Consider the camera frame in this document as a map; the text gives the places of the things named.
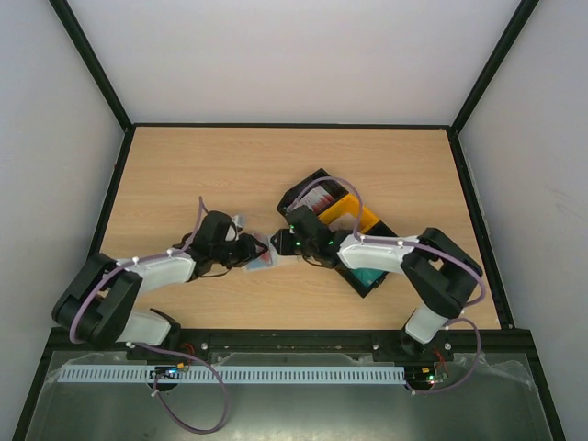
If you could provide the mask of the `beige card holder wallet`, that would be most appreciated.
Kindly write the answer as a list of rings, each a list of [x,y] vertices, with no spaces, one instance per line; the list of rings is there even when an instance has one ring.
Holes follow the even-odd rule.
[[[292,266],[299,262],[295,255],[280,255],[277,249],[270,242],[270,237],[260,232],[251,232],[254,238],[265,245],[267,250],[261,253],[256,259],[246,264],[244,271],[259,271],[273,269],[282,266]]]

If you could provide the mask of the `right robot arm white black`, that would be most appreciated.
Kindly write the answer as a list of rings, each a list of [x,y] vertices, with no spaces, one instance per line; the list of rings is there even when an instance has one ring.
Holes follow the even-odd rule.
[[[423,303],[401,329],[399,347],[410,359],[432,350],[437,332],[474,303],[475,288],[481,289],[480,300],[485,295],[481,267],[438,229],[408,237],[333,231],[306,206],[291,211],[287,222],[270,239],[280,255],[298,255],[329,269],[373,269],[408,278]]]

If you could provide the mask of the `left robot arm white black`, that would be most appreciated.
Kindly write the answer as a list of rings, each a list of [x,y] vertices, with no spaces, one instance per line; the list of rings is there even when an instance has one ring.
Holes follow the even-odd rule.
[[[54,305],[51,317],[74,344],[103,348],[115,343],[160,345],[172,319],[158,311],[139,311],[144,293],[210,278],[218,265],[230,271],[246,266],[268,246],[223,212],[200,213],[195,229],[166,251],[144,257],[90,256]]]

